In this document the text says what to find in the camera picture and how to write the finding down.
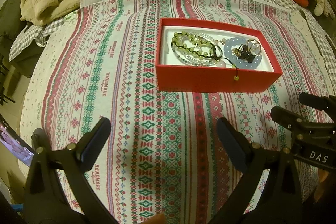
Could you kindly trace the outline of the person's right hand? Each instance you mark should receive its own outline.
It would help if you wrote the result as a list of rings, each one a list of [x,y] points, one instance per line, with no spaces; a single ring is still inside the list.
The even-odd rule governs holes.
[[[319,168],[317,173],[318,184],[314,192],[315,203],[322,201],[329,195],[329,192],[335,192],[335,172]]]

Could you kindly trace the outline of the person's left hand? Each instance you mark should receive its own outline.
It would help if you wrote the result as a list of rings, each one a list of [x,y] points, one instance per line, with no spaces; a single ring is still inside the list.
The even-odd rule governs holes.
[[[163,213],[156,214],[140,224],[166,224],[166,217]]]

